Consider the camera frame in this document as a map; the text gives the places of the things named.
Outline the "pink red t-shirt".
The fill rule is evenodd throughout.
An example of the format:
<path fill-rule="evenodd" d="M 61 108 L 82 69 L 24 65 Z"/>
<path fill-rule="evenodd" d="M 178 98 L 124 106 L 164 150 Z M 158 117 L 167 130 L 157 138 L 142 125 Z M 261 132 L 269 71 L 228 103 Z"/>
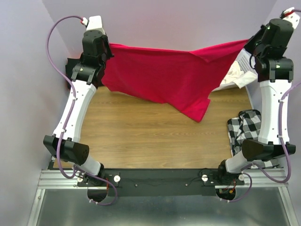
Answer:
<path fill-rule="evenodd" d="M 102 83 L 110 91 L 155 103 L 169 104 L 201 122 L 246 40 L 193 51 L 130 47 L 110 44 L 114 58 L 106 64 Z"/>

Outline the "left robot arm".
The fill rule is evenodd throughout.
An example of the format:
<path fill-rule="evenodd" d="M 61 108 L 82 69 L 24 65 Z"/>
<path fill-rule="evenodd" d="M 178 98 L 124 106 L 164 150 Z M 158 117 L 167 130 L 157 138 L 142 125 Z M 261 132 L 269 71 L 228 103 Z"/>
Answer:
<path fill-rule="evenodd" d="M 68 79 L 71 90 L 59 124 L 44 146 L 58 160 L 73 163 L 88 173 L 94 186 L 104 182 L 103 165 L 94 160 L 89 146 L 81 144 L 80 133 L 88 106 L 97 88 L 102 86 L 106 62 L 113 57 L 103 29 L 87 30 L 82 39 L 83 52 Z"/>

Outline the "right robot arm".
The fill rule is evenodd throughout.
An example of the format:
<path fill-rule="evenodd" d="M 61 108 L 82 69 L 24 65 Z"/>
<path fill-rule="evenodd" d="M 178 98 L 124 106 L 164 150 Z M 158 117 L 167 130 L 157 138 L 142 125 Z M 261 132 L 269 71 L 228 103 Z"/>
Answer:
<path fill-rule="evenodd" d="M 244 49 L 255 60 L 261 89 L 261 128 L 256 140 L 247 139 L 242 150 L 219 165 L 217 181 L 223 185 L 233 180 L 244 167 L 255 161 L 289 158 L 296 151 L 287 132 L 288 91 L 292 87 L 294 64 L 284 56 L 288 42 L 299 24 L 292 16 L 271 19 L 252 36 Z"/>

